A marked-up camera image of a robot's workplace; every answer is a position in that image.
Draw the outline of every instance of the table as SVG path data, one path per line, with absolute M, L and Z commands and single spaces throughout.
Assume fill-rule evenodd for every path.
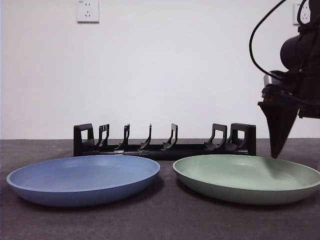
M 296 203 L 253 206 L 200 195 L 159 161 L 155 181 L 130 198 L 83 208 L 41 206 L 19 198 L 7 175 L 45 160 L 72 157 L 72 140 L 2 140 L 2 240 L 319 240 L 320 191 Z M 269 140 L 257 155 L 270 156 Z M 317 168 L 320 139 L 288 139 L 280 159 Z

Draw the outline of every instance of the green plate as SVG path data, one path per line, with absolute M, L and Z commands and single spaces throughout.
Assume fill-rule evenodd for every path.
M 196 192 L 240 204 L 292 203 L 320 185 L 320 173 L 311 167 L 258 156 L 192 156 L 176 161 L 173 169 Z

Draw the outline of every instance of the plate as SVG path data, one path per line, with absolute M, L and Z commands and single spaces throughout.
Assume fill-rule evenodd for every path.
M 148 158 L 95 155 L 44 161 L 11 172 L 6 180 L 23 199 L 53 207 L 110 203 L 145 189 L 160 165 Z
M 320 185 L 320 173 L 311 167 L 258 156 L 192 156 L 176 161 L 173 169 L 194 191 L 240 204 L 288 204 L 310 196 Z

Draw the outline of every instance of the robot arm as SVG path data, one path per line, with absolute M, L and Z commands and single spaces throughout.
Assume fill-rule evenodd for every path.
M 264 77 L 263 101 L 271 156 L 277 158 L 297 115 L 320 119 L 320 0 L 309 0 L 310 23 L 287 40 L 280 52 L 287 72 L 272 71 Z

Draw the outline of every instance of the plate rim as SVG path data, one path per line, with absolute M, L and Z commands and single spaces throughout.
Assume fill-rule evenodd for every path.
M 38 165 L 38 164 L 44 164 L 44 163 L 47 163 L 47 162 L 52 162 L 52 161 L 61 161 L 63 159 L 80 159 L 80 158 L 88 158 L 88 157 L 106 157 L 106 158 L 110 158 L 110 157 L 114 157 L 114 158 L 138 158 L 138 159 L 144 159 L 144 160 L 148 160 L 150 162 L 153 162 L 155 163 L 155 165 L 157 166 L 155 172 L 151 175 L 148 175 L 146 177 L 144 177 L 143 179 L 141 180 L 138 180 L 138 181 L 133 181 L 133 182 L 128 182 L 126 184 L 119 184 L 119 185 L 112 185 L 112 186 L 109 186 L 109 187 L 97 187 L 97 188 L 88 188 L 88 189 L 78 189 L 78 190 L 65 190 L 65 191 L 47 191 L 47 190 L 42 190 L 42 189 L 37 189 L 37 188 L 31 188 L 31 187 L 24 187 L 24 186 L 20 186 L 20 185 L 17 185 L 15 183 L 13 183 L 11 180 L 10 180 L 10 177 L 17 171 L 21 170 L 21 169 L 24 169 L 24 168 L 28 168 L 28 167 L 31 167 L 33 165 Z M 71 157 L 63 157 L 63 158 L 56 158 L 56 159 L 51 159 L 51 160 L 46 160 L 46 161 L 41 161 L 41 162 L 36 162 L 36 163 L 33 163 L 33 164 L 29 164 L 29 165 L 26 165 L 26 166 L 23 166 L 23 167 L 20 167 L 12 172 L 10 172 L 8 174 L 8 176 L 6 177 L 6 182 L 14 187 L 14 188 L 17 188 L 17 189 L 20 189 L 20 190 L 26 190 L 26 191 L 31 191 L 31 192 L 38 192 L 38 193 L 50 193 L 50 194 L 63 194 L 63 193 L 85 193 L 85 192 L 93 192 L 93 191 L 102 191 L 102 190 L 109 190 L 109 189 L 114 189 L 114 188 L 119 188 L 119 187 L 124 187 L 124 186 L 128 186 L 128 185 L 131 185 L 131 184 L 136 184 L 136 183 L 139 183 L 139 182 L 142 182 L 142 181 L 145 181 L 155 175 L 157 175 L 160 171 L 160 164 L 152 159 L 149 159 L 149 158 L 146 158 L 146 157 L 141 157 L 141 156 L 131 156 L 131 155 L 88 155 L 88 156 L 71 156 Z
M 185 174 L 183 174 L 181 171 L 179 171 L 177 168 L 176 168 L 176 163 L 178 163 L 179 161 L 182 161 L 182 160 L 185 160 L 185 159 L 190 159 L 190 158 L 197 158 L 197 157 L 205 157 L 205 156 L 214 156 L 214 157 L 218 157 L 218 156 L 234 156 L 234 157 L 238 157 L 238 156 L 241 156 L 241 157 L 249 157 L 249 158 L 264 158 L 264 159 L 273 159 L 273 160 L 276 160 L 276 161 L 281 161 L 281 162 L 289 162 L 291 164 L 296 164 L 296 165 L 300 165 L 304 168 L 308 168 L 312 171 L 314 171 L 316 174 L 319 175 L 319 179 L 316 183 L 314 184 L 310 184 L 310 185 L 307 185 L 305 187 L 300 187 L 300 188 L 284 188 L 284 189 L 261 189 L 261 188 L 246 188 L 246 187 L 234 187 L 234 186 L 229 186 L 229 185 L 221 185 L 221 184 L 213 184 L 211 182 L 207 182 L 207 181 L 203 181 L 203 180 L 199 180 L 199 179 L 196 179 L 196 178 L 192 178 L 190 176 L 187 176 Z M 204 184 L 210 184 L 210 185 L 213 185 L 213 186 L 217 186 L 217 187 L 224 187 L 224 188 L 231 188 L 231 189 L 237 189 L 237 190 L 246 190 L 246 191 L 264 191 L 264 192 L 287 192 L 287 191 L 298 191 L 298 190 L 306 190 L 306 189 L 310 189 L 310 188 L 314 188 L 316 186 L 319 186 L 320 185 L 320 172 L 317 171 L 316 169 L 312 168 L 312 167 L 309 167 L 309 166 L 306 166 L 306 165 L 303 165 L 301 163 L 297 163 L 297 162 L 294 162 L 294 161 L 287 161 L 287 160 L 282 160 L 282 159 L 274 159 L 274 158 L 270 158 L 270 157 L 264 157 L 264 156 L 249 156 L 249 155 L 236 155 L 236 154 L 208 154 L 208 155 L 197 155 L 197 156 L 188 156 L 188 157 L 184 157 L 184 158 L 181 158 L 177 161 L 175 161 L 173 164 L 172 164 L 172 167 L 174 169 L 174 171 L 188 179 L 191 179 L 191 180 L 195 180 L 197 182 L 200 182 L 200 183 L 204 183 Z

